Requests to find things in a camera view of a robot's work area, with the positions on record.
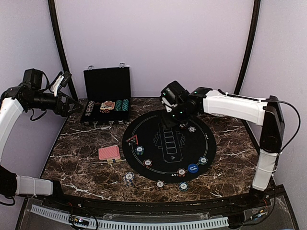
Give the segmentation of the blue tan chip stack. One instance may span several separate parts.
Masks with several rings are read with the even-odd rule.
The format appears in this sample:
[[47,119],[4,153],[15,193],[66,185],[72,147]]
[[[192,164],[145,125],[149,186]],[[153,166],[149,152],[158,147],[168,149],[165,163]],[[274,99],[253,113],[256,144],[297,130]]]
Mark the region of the blue tan chip stack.
[[194,126],[190,126],[188,130],[190,133],[194,133],[196,131],[196,128]]

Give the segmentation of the blue round blind button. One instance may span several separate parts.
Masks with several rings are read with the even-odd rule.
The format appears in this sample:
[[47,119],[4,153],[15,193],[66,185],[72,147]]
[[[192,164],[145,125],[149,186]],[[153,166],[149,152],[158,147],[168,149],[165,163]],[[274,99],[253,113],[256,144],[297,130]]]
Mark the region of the blue round blind button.
[[188,165],[188,171],[189,171],[190,173],[197,173],[197,172],[199,171],[199,167],[198,167],[198,165],[196,165],[196,164],[194,164],[194,163],[189,164],[189,165]]

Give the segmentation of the brown poker chip stack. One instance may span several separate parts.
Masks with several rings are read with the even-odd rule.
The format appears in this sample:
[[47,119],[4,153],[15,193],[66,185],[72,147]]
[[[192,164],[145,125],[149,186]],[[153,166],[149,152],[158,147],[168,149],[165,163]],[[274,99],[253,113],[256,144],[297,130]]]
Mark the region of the brown poker chip stack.
[[164,186],[165,186],[165,183],[162,180],[158,180],[155,183],[155,188],[158,189],[158,190],[164,189]]

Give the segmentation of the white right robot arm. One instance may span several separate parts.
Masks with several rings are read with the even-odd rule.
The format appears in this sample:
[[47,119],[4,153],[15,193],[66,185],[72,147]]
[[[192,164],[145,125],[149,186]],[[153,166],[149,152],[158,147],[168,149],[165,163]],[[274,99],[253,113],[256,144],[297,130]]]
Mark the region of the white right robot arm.
[[216,133],[200,119],[207,115],[214,125],[222,121],[248,122],[262,128],[260,156],[245,204],[255,208],[263,201],[263,191],[277,169],[282,150],[284,120],[278,99],[233,95],[211,88],[193,93],[177,82],[161,92],[162,110],[145,113],[127,127],[122,138],[123,155],[141,176],[156,182],[189,188],[188,181],[206,173],[213,164],[218,144]]

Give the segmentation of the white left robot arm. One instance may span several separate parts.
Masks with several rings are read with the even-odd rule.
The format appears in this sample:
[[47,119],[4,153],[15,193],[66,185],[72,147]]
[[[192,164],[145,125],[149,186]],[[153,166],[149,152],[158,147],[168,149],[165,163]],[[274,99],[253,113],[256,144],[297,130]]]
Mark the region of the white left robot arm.
[[28,84],[9,88],[0,97],[0,193],[5,197],[48,196],[50,203],[63,209],[68,199],[60,192],[60,182],[42,179],[39,170],[51,149],[41,123],[47,112],[68,117],[83,106],[63,92],[42,92]]

